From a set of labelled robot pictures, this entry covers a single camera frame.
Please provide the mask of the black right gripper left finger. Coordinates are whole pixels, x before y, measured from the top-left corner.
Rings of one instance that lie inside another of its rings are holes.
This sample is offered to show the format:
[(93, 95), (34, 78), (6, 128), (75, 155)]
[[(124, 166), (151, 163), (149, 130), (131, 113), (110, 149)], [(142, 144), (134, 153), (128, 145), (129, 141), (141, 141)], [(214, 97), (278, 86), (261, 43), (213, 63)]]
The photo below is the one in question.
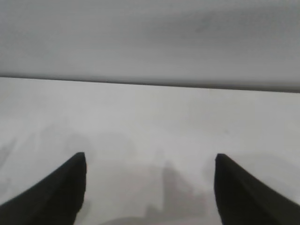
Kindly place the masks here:
[(72, 225), (86, 191), (85, 154), (78, 152), (59, 168), (0, 206), (2, 225)]

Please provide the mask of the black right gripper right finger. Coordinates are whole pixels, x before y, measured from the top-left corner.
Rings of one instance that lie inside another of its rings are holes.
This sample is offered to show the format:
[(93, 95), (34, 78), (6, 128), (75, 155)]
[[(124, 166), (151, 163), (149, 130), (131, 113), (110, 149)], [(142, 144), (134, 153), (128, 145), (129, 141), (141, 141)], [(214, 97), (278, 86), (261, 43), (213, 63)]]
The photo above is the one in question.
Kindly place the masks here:
[(224, 225), (298, 225), (300, 206), (226, 154), (215, 158), (214, 194)]

